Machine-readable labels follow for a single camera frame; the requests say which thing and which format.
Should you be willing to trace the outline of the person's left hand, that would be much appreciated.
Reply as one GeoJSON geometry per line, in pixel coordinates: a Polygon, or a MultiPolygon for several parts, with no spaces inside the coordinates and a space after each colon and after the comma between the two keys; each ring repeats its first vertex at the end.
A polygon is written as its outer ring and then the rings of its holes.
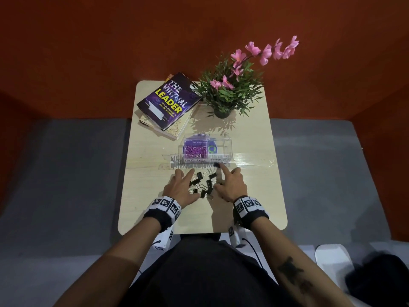
{"type": "Polygon", "coordinates": [[[182,209],[191,205],[194,202],[189,202],[189,183],[195,173],[194,168],[191,168],[186,174],[180,169],[175,170],[175,174],[170,179],[169,183],[164,187],[162,195],[175,199],[182,209]]]}

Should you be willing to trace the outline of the person's right hand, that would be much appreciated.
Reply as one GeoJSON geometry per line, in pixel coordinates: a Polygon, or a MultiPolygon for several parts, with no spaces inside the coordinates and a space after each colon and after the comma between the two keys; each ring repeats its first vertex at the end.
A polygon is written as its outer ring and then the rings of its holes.
{"type": "Polygon", "coordinates": [[[236,167],[233,170],[229,170],[225,164],[218,163],[224,174],[224,186],[225,193],[220,194],[220,197],[224,200],[233,203],[240,196],[248,196],[248,187],[244,183],[243,174],[241,168],[236,167]]]}

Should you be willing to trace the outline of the person's left forearm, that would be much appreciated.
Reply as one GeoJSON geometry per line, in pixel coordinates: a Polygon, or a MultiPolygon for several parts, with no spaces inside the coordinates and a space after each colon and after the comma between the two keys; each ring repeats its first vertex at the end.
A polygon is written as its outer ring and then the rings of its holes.
{"type": "Polygon", "coordinates": [[[155,218],[143,218],[90,266],[54,307],[117,307],[160,230],[155,218]]]}

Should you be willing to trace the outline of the person's right forearm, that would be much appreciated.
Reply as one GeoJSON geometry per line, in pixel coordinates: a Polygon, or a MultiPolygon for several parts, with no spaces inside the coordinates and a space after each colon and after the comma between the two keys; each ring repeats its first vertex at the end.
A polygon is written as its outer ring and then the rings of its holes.
{"type": "Polygon", "coordinates": [[[268,218],[251,224],[278,284],[303,307],[354,307],[346,294],[268,218]]]}

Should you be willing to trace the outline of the pile of black binder clips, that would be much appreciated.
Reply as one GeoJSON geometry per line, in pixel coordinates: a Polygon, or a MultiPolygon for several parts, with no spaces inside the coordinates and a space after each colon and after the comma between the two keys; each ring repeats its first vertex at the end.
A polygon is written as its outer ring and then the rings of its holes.
{"type": "Polygon", "coordinates": [[[217,194],[215,185],[224,185],[223,172],[219,165],[214,164],[213,168],[206,171],[198,171],[193,175],[189,183],[188,192],[190,194],[200,194],[200,199],[213,200],[217,194]]]}

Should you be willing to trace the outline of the black marker wristband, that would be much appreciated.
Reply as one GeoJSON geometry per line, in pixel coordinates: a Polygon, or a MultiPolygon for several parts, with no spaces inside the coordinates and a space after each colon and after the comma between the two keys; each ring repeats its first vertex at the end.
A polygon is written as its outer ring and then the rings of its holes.
{"type": "Polygon", "coordinates": [[[268,213],[256,198],[240,196],[233,202],[233,221],[235,225],[251,230],[252,223],[260,217],[269,219],[268,213]]]}
{"type": "Polygon", "coordinates": [[[145,211],[143,218],[154,218],[160,226],[160,233],[172,227],[182,211],[181,205],[169,196],[157,197],[145,211]]]}

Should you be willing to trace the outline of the clear plastic organizer box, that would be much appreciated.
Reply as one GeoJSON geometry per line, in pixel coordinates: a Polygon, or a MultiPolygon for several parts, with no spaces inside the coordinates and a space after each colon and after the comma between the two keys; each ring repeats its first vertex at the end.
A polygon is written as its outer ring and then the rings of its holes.
{"type": "Polygon", "coordinates": [[[193,133],[186,134],[181,139],[177,148],[174,148],[171,152],[167,154],[162,154],[165,164],[169,165],[171,169],[190,169],[190,168],[207,169],[214,167],[214,164],[218,163],[228,164],[232,161],[233,159],[232,139],[228,135],[222,134],[207,134],[216,141],[217,145],[216,154],[210,154],[206,159],[185,158],[183,155],[184,139],[195,134],[193,133]]]}

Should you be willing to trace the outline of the purple round container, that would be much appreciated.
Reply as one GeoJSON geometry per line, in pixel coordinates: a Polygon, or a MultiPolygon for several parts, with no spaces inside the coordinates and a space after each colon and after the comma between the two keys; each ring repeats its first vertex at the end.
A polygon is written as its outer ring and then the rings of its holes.
{"type": "Polygon", "coordinates": [[[210,154],[216,154],[217,153],[217,145],[216,145],[215,139],[211,138],[207,134],[192,135],[192,136],[184,139],[184,145],[188,145],[188,146],[206,145],[208,147],[208,156],[210,154]]]}

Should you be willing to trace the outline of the pile of purple paper clips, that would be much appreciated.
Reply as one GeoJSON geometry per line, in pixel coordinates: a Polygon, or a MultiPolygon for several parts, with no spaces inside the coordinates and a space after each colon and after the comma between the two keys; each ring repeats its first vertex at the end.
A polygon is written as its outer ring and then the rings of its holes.
{"type": "Polygon", "coordinates": [[[183,155],[185,158],[206,159],[208,157],[208,147],[206,145],[201,146],[184,145],[183,155]]]}

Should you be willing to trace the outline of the clear plastic sheet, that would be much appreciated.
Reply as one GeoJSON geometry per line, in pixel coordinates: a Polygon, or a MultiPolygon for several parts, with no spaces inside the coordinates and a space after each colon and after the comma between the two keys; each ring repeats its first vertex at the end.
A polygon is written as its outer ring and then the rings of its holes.
{"type": "Polygon", "coordinates": [[[272,168],[277,166],[277,158],[275,154],[265,152],[235,153],[232,162],[242,168],[272,168]]]}

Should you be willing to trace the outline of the beige map cover book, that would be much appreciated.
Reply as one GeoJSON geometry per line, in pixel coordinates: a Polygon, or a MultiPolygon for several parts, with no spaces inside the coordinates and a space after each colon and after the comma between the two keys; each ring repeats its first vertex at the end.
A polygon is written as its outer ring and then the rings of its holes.
{"type": "Polygon", "coordinates": [[[183,133],[185,127],[187,126],[189,120],[191,119],[192,115],[196,111],[196,107],[193,107],[189,110],[186,114],[184,114],[181,118],[179,118],[175,123],[173,123],[170,127],[168,127],[165,131],[159,129],[154,123],[151,122],[149,118],[147,118],[143,113],[139,118],[140,124],[149,128],[150,130],[156,132],[157,134],[164,135],[170,139],[178,140],[183,133]]]}

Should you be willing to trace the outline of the person's black shirt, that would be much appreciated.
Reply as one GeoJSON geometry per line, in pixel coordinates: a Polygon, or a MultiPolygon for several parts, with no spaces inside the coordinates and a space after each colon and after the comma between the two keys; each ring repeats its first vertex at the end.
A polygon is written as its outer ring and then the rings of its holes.
{"type": "Polygon", "coordinates": [[[134,282],[119,307],[298,307],[257,261],[227,242],[182,239],[134,282]]]}

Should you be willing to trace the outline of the purple cover book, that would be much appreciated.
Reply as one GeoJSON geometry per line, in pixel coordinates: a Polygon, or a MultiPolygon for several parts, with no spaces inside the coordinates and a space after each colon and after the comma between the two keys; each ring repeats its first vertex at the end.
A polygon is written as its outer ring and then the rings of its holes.
{"type": "Polygon", "coordinates": [[[192,81],[178,72],[137,103],[137,107],[160,130],[167,130],[200,99],[192,81]]]}

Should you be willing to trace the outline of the artificial plant with pink flowers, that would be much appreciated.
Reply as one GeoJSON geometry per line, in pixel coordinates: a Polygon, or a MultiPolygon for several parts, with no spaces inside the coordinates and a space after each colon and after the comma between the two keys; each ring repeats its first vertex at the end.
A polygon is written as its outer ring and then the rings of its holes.
{"type": "Polygon", "coordinates": [[[207,117],[216,117],[214,108],[231,109],[231,113],[237,111],[239,115],[248,116],[253,104],[262,98],[263,72],[253,66],[257,63],[266,66],[271,58],[289,59],[298,46],[299,39],[294,35],[286,47],[280,39],[263,49],[250,41],[244,49],[237,49],[227,57],[221,55],[212,71],[204,71],[198,82],[193,82],[200,100],[211,108],[207,117]]]}

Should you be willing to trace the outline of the white plastic object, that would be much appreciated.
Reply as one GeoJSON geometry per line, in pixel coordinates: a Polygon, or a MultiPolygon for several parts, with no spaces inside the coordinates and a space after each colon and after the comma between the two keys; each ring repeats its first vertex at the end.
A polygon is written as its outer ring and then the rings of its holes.
{"type": "Polygon", "coordinates": [[[341,244],[324,244],[315,250],[317,265],[343,291],[347,291],[346,276],[354,271],[347,249],[341,244]]]}

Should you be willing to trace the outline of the black bag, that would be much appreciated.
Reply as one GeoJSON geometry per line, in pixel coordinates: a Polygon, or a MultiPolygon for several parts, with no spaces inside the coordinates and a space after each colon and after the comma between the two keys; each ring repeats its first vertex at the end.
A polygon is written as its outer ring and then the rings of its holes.
{"type": "Polygon", "coordinates": [[[351,296],[372,307],[409,307],[409,268],[396,255],[373,254],[345,283],[351,296]]]}

